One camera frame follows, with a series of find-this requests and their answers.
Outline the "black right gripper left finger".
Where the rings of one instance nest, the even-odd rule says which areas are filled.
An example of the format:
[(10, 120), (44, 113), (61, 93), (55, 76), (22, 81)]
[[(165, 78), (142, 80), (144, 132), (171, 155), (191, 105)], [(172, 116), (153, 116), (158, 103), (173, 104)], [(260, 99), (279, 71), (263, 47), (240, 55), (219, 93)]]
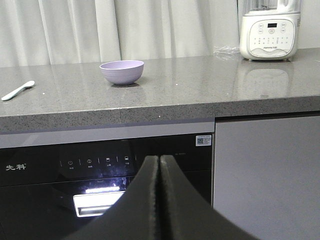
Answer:
[(157, 183), (159, 157), (146, 156), (119, 200), (103, 215), (65, 240), (157, 240)]

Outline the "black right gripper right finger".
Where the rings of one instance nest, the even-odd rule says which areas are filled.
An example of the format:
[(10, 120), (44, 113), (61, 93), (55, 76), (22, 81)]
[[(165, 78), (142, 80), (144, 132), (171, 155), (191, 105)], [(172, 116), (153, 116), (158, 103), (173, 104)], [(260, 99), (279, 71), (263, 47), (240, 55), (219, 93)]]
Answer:
[(197, 192), (172, 155), (160, 166), (160, 222), (163, 240), (255, 240)]

